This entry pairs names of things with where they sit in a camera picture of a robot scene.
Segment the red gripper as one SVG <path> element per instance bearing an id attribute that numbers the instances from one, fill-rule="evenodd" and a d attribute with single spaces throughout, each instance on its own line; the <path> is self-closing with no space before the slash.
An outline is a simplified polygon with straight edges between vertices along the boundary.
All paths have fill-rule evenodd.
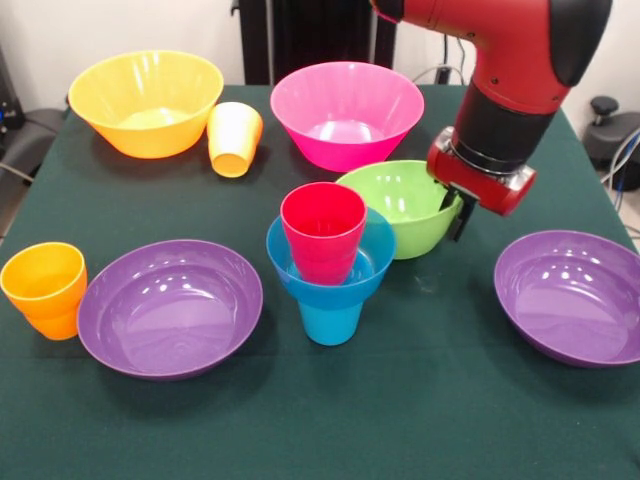
<path id="1" fill-rule="evenodd" d="M 449 208 L 459 194 L 460 205 L 449 227 L 448 237 L 457 242 L 477 204 L 496 214 L 511 214 L 529 193 L 537 172 L 524 165 L 514 173 L 498 175 L 488 173 L 469 164 L 454 148 L 455 130 L 445 127 L 435 138 L 427 155 L 427 170 L 445 185 L 440 211 Z"/>

